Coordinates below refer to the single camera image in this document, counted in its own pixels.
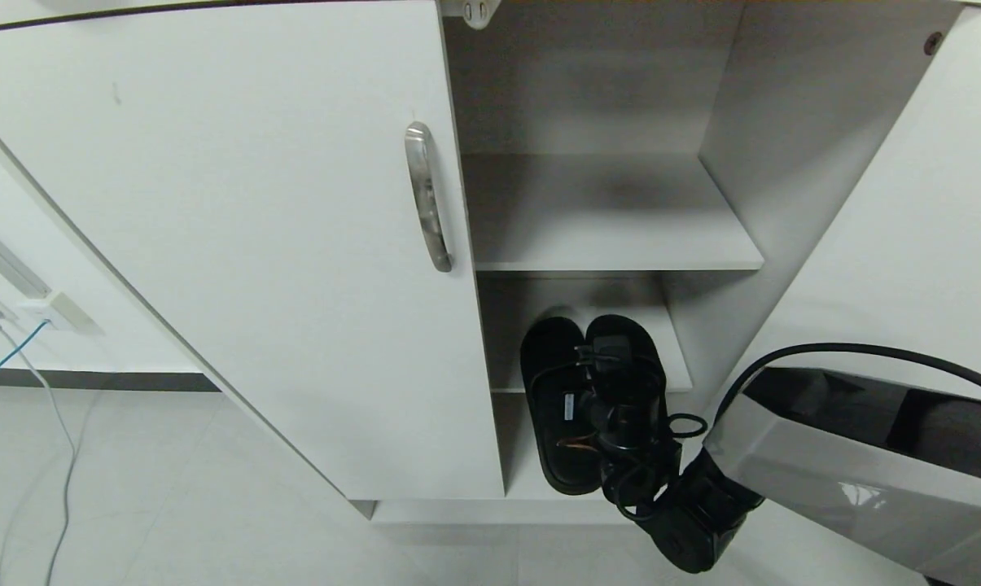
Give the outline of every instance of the white wall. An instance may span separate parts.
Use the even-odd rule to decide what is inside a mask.
[[[981,372],[981,8],[955,23],[737,371],[770,350],[821,341],[917,350]],[[917,365],[791,360],[981,398],[969,383]]]
[[[81,455],[54,586],[923,583],[767,504],[706,575],[677,571],[635,527],[375,529],[221,394],[58,398]],[[61,523],[61,442],[41,391],[0,388],[2,586],[41,583]]]
[[[859,181],[960,5],[749,2],[701,159],[765,264],[669,275],[697,397],[714,396]]]
[[[192,361],[129,302],[72,244],[0,163],[0,240],[54,290],[62,290],[103,330],[81,336],[48,330],[33,344],[33,363],[52,370],[196,372]],[[0,275],[0,300],[24,299]],[[22,338],[36,325],[21,318],[7,327]],[[0,337],[0,359],[10,350]]]
[[[504,2],[443,23],[464,153],[696,152],[742,2]]]

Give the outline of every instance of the black cable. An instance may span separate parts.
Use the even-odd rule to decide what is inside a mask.
[[[693,415],[692,413],[676,413],[675,415],[668,417],[668,427],[672,426],[672,423],[674,422],[693,422],[698,423],[699,427],[696,427],[696,429],[693,431],[672,430],[672,438],[687,439],[707,433],[707,419],[703,419],[703,417],[699,415]]]
[[[736,381],[733,385],[729,387],[728,391],[725,391],[725,397],[722,397],[721,405],[718,405],[718,411],[714,415],[714,424],[717,426],[718,419],[721,418],[722,414],[725,414],[725,410],[729,408],[729,405],[736,400],[736,396],[743,391],[743,387],[747,385],[754,378],[758,372],[760,372],[769,363],[776,360],[780,360],[781,357],[794,356],[794,355],[805,355],[805,353],[814,352],[845,352],[845,353],[857,353],[857,355],[871,355],[871,356],[884,356],[892,357],[892,359],[902,360],[904,362],[912,362],[922,366],[928,366],[935,368],[936,370],[941,370],[948,372],[958,378],[963,378],[964,381],[969,383],[974,383],[981,387],[981,374],[971,370],[970,368],[963,367],[959,364],[954,364],[947,360],[940,359],[940,357],[922,355],[919,352],[911,352],[910,350],[903,350],[899,348],[889,348],[888,346],[877,346],[873,344],[852,344],[845,342],[820,342],[815,344],[799,344],[796,346],[787,346],[787,348],[780,348],[776,352],[767,353],[767,355],[762,356],[760,359],[755,360],[751,366],[748,366],[746,370],[740,373],[736,377]]]

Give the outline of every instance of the cabinet panel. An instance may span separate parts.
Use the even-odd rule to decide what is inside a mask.
[[[415,210],[415,121],[449,273]],[[0,31],[0,138],[345,496],[502,496],[432,0]]]
[[[807,342],[891,345],[981,372],[981,8],[964,8],[735,374]],[[915,364],[850,355],[783,364],[981,398],[981,389]]]

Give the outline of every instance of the black slipper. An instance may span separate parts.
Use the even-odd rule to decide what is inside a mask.
[[[664,398],[668,378],[657,346],[638,322],[618,315],[595,318],[586,338],[596,353],[620,358],[616,362],[598,361],[589,373],[599,400],[616,405],[617,415],[627,422],[624,431],[599,434],[599,448],[606,453],[602,493],[620,505],[646,503],[677,473],[681,449],[669,437],[668,424],[661,424],[668,419]],[[610,448],[611,445],[642,448],[635,452],[640,456],[631,460],[628,448]],[[644,467],[633,470],[636,460],[655,461],[653,474]]]
[[[580,441],[595,430],[576,411],[580,394],[588,388],[586,368],[576,363],[576,348],[584,344],[576,323],[550,317],[527,331],[519,349],[541,469],[563,494],[587,494],[601,486],[601,458]]]

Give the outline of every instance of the gray cable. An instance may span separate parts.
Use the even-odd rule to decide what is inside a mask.
[[[9,340],[9,343],[16,348],[16,340],[2,329],[0,326],[0,334]],[[35,375],[37,381],[41,383],[41,386],[45,387],[45,391],[48,393],[48,400],[52,404],[52,411],[55,412],[55,418],[59,420],[59,427],[63,429],[63,435],[67,438],[67,444],[70,446],[70,465],[67,466],[67,478],[63,481],[63,529],[59,531],[59,541],[55,542],[55,549],[52,549],[52,558],[48,561],[48,571],[45,572],[45,586],[50,586],[52,583],[52,571],[55,570],[55,559],[59,556],[59,548],[63,546],[63,538],[67,536],[67,527],[70,527],[70,476],[74,471],[74,464],[77,463],[77,448],[74,446],[74,441],[70,439],[70,431],[67,431],[67,424],[63,422],[63,414],[59,412],[59,406],[55,403],[55,393],[52,393],[52,387],[48,385],[48,381],[41,375],[41,372],[37,372],[36,368],[33,367],[31,361],[24,352],[18,352],[20,359],[24,361],[24,364],[28,365],[28,369],[31,370],[31,374]]]

